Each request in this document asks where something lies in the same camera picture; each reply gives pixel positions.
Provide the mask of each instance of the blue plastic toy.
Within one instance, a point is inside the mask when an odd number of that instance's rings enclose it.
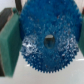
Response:
[[[38,71],[62,70],[79,51],[81,22],[74,0],[28,0],[20,16],[22,55]]]

